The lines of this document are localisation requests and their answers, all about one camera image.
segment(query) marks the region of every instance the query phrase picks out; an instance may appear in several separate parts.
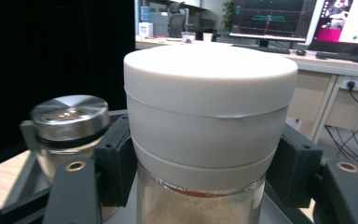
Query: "computer screen display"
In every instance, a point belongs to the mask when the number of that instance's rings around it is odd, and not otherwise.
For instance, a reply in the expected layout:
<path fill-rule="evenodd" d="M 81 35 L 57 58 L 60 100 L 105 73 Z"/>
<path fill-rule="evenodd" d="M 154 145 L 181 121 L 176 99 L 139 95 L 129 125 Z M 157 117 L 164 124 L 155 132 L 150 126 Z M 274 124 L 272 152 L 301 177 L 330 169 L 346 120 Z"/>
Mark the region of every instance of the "computer screen display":
<path fill-rule="evenodd" d="M 316 0 L 234 0 L 229 35 L 305 42 Z"/>
<path fill-rule="evenodd" d="M 358 0 L 325 0 L 313 40 L 358 45 Z"/>

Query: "screw hole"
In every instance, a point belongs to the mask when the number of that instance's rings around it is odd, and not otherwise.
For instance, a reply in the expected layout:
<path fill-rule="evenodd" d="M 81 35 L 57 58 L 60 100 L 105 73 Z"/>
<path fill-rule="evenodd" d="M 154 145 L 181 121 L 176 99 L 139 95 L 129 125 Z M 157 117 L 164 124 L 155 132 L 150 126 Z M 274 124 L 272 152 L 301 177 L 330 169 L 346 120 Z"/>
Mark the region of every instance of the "screw hole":
<path fill-rule="evenodd" d="M 337 162 L 336 166 L 343 170 L 343 171 L 346 171 L 346 172 L 350 172 L 350 173 L 357 173 L 358 172 L 358 167 L 351 164 L 351 163 L 348 163 L 348 162 L 345 162 L 345 161 L 340 161 L 340 162 Z"/>
<path fill-rule="evenodd" d="M 81 170 L 83 169 L 83 167 L 86 166 L 86 163 L 83 162 L 83 161 L 75 161 L 75 162 L 72 162 L 70 163 L 69 165 L 67 165 L 65 167 L 65 169 L 69 172 L 73 172 L 73 171 L 78 171 L 78 170 Z"/>

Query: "metal lid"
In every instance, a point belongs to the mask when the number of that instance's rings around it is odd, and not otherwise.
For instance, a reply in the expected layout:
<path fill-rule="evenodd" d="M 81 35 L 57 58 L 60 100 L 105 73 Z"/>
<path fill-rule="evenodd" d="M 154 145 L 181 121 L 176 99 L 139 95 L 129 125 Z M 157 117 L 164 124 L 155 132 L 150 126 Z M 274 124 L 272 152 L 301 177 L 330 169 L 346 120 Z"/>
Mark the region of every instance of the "metal lid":
<path fill-rule="evenodd" d="M 48 100 L 33 108 L 31 118 L 37 136 L 53 142 L 85 138 L 91 141 L 91 136 L 102 136 L 110 123 L 107 102 L 90 95 L 68 95 Z"/>

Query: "wooden surface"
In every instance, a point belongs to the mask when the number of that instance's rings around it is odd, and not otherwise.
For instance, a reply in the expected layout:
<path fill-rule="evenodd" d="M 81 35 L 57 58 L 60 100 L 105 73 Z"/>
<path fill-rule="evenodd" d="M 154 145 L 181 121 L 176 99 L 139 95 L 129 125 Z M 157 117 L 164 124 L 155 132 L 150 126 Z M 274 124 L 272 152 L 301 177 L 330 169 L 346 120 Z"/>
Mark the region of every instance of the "wooden surface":
<path fill-rule="evenodd" d="M 0 207 L 5 204 L 8 194 L 17 180 L 23 164 L 30 155 L 30 151 L 22 152 L 20 155 L 13 157 L 0 164 Z"/>

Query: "black backdrop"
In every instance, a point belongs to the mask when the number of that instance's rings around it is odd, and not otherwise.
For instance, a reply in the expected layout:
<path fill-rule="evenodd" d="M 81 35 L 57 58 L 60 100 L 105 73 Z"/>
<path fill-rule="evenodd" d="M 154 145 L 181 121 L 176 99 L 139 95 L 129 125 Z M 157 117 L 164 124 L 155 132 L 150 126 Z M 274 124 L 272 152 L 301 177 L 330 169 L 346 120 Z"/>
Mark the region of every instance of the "black backdrop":
<path fill-rule="evenodd" d="M 0 162 L 26 149 L 19 125 L 46 100 L 89 94 L 124 109 L 134 1 L 0 0 Z"/>

